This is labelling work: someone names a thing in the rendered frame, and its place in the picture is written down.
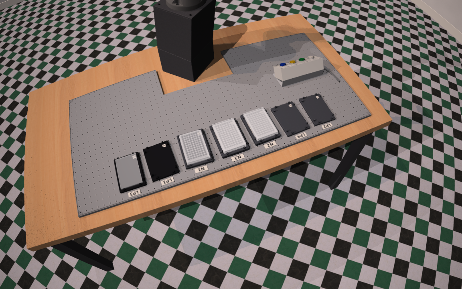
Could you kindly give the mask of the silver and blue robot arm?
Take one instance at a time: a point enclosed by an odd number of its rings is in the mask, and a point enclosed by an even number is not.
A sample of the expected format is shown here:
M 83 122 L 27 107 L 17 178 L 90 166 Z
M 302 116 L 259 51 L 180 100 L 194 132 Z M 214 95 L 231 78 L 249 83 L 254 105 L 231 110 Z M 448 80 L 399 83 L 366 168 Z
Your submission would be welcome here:
M 191 11 L 200 8 L 204 0 L 166 0 L 166 5 L 177 11 Z

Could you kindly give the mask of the beige operator button panel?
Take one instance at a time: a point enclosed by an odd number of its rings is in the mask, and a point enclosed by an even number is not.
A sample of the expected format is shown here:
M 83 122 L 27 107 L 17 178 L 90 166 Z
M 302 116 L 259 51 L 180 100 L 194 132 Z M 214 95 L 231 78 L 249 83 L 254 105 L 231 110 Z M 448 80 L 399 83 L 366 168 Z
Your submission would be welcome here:
M 310 55 L 296 61 L 281 63 L 280 65 L 274 66 L 273 76 L 279 82 L 281 87 L 284 87 L 300 81 L 308 80 L 312 77 L 320 76 L 323 74 L 323 70 L 328 71 L 326 68 L 323 68 L 323 58 Z M 340 80 L 332 72 L 328 72 L 340 82 Z

